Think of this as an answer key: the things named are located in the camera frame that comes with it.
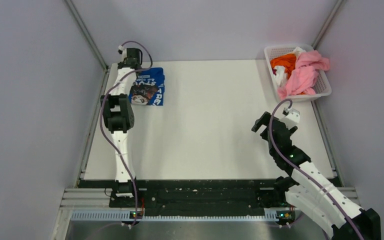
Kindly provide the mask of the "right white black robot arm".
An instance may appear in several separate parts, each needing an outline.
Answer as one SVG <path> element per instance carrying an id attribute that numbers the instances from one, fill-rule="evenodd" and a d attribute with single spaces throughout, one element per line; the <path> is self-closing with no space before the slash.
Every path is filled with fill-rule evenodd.
<path id="1" fill-rule="evenodd" d="M 317 169 L 311 158 L 293 145 L 300 114 L 288 109 L 278 119 L 269 112 L 258 118 L 252 132 L 268 144 L 269 155 L 287 176 L 276 179 L 273 200 L 279 206 L 298 208 L 316 223 L 328 240 L 380 240 L 381 218 L 372 208 L 363 209 L 341 192 Z"/>

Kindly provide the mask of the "blue t shirt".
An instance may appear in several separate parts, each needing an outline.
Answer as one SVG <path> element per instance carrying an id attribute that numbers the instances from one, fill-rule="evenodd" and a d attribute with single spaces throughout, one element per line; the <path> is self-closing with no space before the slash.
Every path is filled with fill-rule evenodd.
<path id="1" fill-rule="evenodd" d="M 164 69 L 153 67 L 137 76 L 130 89 L 129 100 L 133 105 L 163 106 L 164 92 Z"/>

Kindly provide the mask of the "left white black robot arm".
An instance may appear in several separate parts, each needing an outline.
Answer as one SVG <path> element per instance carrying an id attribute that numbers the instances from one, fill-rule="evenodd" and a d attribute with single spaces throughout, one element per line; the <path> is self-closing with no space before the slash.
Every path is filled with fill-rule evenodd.
<path id="1" fill-rule="evenodd" d="M 117 64 L 117 76 L 112 87 L 100 97 L 101 117 L 99 127 L 104 138 L 115 150 L 115 187 L 113 194 L 129 207 L 140 202 L 135 190 L 136 174 L 133 169 L 132 144 L 129 131 L 135 125 L 134 111 L 129 94 L 137 79 L 136 70 L 142 67 L 143 52 L 138 48 L 118 47 L 121 61 Z"/>

